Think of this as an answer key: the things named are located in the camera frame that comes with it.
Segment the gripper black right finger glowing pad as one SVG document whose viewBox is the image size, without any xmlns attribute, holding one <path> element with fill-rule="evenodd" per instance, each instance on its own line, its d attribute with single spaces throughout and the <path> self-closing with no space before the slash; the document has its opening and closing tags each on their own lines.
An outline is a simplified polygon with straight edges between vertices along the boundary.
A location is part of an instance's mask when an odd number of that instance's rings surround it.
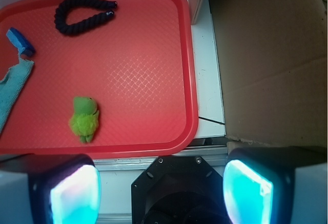
<svg viewBox="0 0 328 224">
<path fill-rule="evenodd" d="M 223 197 L 231 223 L 327 223 L 327 149 L 235 148 Z"/>
</svg>

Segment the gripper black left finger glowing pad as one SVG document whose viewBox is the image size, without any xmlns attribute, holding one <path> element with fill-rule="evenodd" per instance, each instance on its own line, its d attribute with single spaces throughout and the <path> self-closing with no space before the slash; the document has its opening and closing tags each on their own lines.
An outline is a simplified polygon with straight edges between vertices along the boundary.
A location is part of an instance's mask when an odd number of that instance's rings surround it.
<svg viewBox="0 0 328 224">
<path fill-rule="evenodd" d="M 1 223 L 96 223 L 100 199 L 88 155 L 1 155 Z"/>
</svg>

